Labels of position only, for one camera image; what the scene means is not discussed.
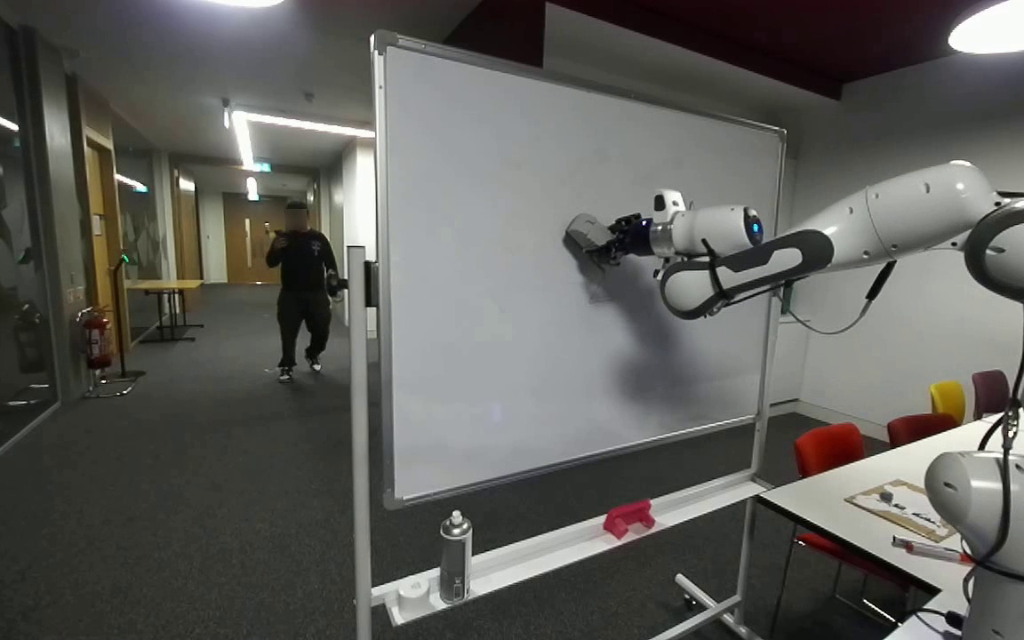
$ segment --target table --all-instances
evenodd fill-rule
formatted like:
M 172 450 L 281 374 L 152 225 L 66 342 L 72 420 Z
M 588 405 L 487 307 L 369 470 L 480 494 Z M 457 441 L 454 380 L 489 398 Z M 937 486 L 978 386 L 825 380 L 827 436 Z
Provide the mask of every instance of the table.
M 185 339 L 187 313 L 185 294 L 200 291 L 203 281 L 126 281 L 126 291 L 145 291 L 156 298 L 156 339 L 160 342 L 193 342 Z
M 924 486 L 924 473 L 933 464 L 934 456 L 941 450 L 974 450 L 983 435 L 993 426 L 994 417 L 984 417 L 978 422 L 965 422 L 958 429 L 945 429 L 937 436 L 924 436 L 870 459 L 860 459 L 852 464 L 839 464 L 776 489 L 764 489 L 759 502 L 764 502 L 776 512 L 786 512 L 794 519 L 799 519 L 805 527 L 813 527 L 857 552 L 868 552 L 870 558 L 881 558 L 885 566 L 933 584 L 937 592 L 934 601 L 928 601 L 928 609 L 937 611 L 966 611 L 965 601 L 965 574 L 966 566 L 954 566 L 954 563 L 934 563 L 934 558 L 921 558 L 921 555 L 905 555 L 903 547 L 894 547 L 894 532 L 897 535 L 911 535 L 905 529 L 860 512 L 852 505 L 847 505 L 849 494 L 864 489 L 864 486 L 878 486 L 885 480 L 911 480 L 919 486 Z M 1024 456 L 1024 420 L 1019 420 L 1019 436 L 1012 443 L 1017 456 Z M 921 625 L 919 615 L 905 617 L 894 640 L 913 640 L 913 636 L 934 636 L 934 628 Z

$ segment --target marker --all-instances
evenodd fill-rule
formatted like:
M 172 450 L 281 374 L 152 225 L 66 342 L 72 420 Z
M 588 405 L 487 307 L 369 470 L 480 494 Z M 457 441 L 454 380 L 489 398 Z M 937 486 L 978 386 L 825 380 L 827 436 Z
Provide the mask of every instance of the marker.
M 941 558 L 941 563 L 971 566 L 971 555 L 954 552 L 954 547 L 937 547 L 937 544 L 924 544 L 924 541 L 894 535 L 894 547 L 903 547 L 905 555 L 921 555 L 921 558 Z

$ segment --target pants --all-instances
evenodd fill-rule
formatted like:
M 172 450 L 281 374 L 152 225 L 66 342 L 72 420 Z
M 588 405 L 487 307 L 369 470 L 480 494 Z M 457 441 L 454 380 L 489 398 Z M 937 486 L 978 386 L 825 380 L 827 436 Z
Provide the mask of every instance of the pants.
M 277 294 L 277 331 L 286 342 L 281 369 L 294 366 L 297 322 L 308 331 L 307 358 L 320 358 L 329 342 L 329 303 L 320 291 L 281 291 Z

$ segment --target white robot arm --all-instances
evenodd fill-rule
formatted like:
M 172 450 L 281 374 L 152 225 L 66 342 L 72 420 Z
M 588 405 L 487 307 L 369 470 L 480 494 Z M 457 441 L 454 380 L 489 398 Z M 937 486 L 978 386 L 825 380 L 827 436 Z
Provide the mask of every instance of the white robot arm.
M 660 257 L 660 303 L 697 318 L 807 272 L 885 262 L 965 232 L 971 232 L 965 243 L 971 276 L 1024 303 L 1024 202 L 1000 199 L 965 161 L 860 188 L 772 243 L 751 206 L 690 211 L 681 195 L 666 192 L 653 199 L 653 217 L 632 213 L 613 226 L 577 217 L 567 244 L 593 265 L 631 251 Z M 1024 456 L 1001 462 L 971 450 L 937 456 L 928 497 L 984 570 L 965 636 L 1024 640 Z
M 983 170 L 954 161 L 868 183 L 772 243 L 751 206 L 687 211 L 681 195 L 660 192 L 653 217 L 632 213 L 613 226 L 577 217 L 569 244 L 597 265 L 626 251 L 660 257 L 666 307 L 697 318 L 818 270 L 933 249 L 974 226 L 994 202 Z

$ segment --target whiteboard frame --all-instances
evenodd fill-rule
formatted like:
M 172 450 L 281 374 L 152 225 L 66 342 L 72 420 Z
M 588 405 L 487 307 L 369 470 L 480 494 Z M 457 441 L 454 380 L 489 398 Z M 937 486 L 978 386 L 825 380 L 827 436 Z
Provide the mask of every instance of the whiteboard frame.
M 497 55 L 482 55 L 482 52 L 469 52 L 469 49 L 454 49 L 454 45 L 442 45 L 442 41 L 428 41 L 428 39 L 412 39 L 412 36 L 398 36 L 398 30 L 375 30 L 369 36 L 369 55 L 375 55 L 375 226 L 377 226 L 377 386 L 380 386 L 380 505 L 385 508 L 409 508 L 409 505 L 429 505 L 429 502 L 446 502 L 446 497 L 457 497 L 457 494 L 473 494 L 473 489 L 487 489 L 487 486 L 506 486 L 506 483 L 518 483 L 531 475 L 544 475 L 544 473 L 557 473 L 557 470 L 572 470 L 572 464 L 588 464 L 588 462 L 603 462 L 603 459 L 620 459 L 620 456 L 632 456 L 632 450 L 646 450 L 646 446 L 660 446 L 660 443 L 674 443 L 674 441 L 692 441 L 699 435 L 721 435 L 731 426 L 755 426 L 755 450 L 751 450 L 751 473 L 759 473 L 759 459 L 764 446 L 764 422 L 769 422 L 769 363 L 772 363 L 772 342 L 776 342 L 776 322 L 779 322 L 779 307 L 776 294 L 769 294 L 764 303 L 764 331 L 760 331 L 760 382 L 759 382 L 759 409 L 751 417 L 736 417 L 736 420 L 718 420 L 718 422 L 699 422 L 699 426 L 681 426 L 674 435 L 666 436 L 649 436 L 649 441 L 636 441 L 636 443 L 623 443 L 623 446 L 607 446 L 607 450 L 589 450 L 580 459 L 563 459 L 550 464 L 532 464 L 523 473 L 506 473 L 506 475 L 489 475 L 489 480 L 475 480 L 475 483 L 457 483 L 452 489 L 433 489 L 433 494 L 420 494 L 420 497 L 398 497 L 396 494 L 396 378 L 392 378 L 392 343 L 396 343 L 396 303 L 392 303 L 392 225 L 385 217 L 385 175 L 388 175 L 388 151 L 385 151 L 385 52 L 388 49 L 409 49 L 409 52 L 428 52 L 428 55 L 442 55 L 442 61 L 457 61 L 457 65 L 473 65 L 482 71 L 503 71 L 503 75 L 518 75 L 518 79 L 532 79 L 532 80 L 546 80 L 546 85 L 563 85 L 563 89 L 584 89 L 584 91 L 597 91 L 597 96 L 613 96 L 613 100 L 631 100 L 631 102 L 646 102 L 646 105 L 660 105 L 660 109 L 674 109 L 674 112 L 690 112 L 690 116 L 711 116 L 711 121 L 725 121 L 725 123 L 741 123 L 741 129 L 759 129 L 779 138 L 779 170 L 776 170 L 776 192 L 772 192 L 772 213 L 779 219 L 779 206 L 782 206 L 782 192 L 786 192 L 786 170 L 789 170 L 789 131 L 779 123 L 764 123 L 764 121 L 751 121 L 751 116 L 728 116 L 728 112 L 709 112 L 709 109 L 692 109 L 681 105 L 674 100 L 649 100 L 649 96 L 636 96 L 636 91 L 623 91 L 623 89 L 603 89 L 593 80 L 572 80 L 542 66 L 527 66 L 527 65 L 512 65 L 512 61 L 497 61 Z

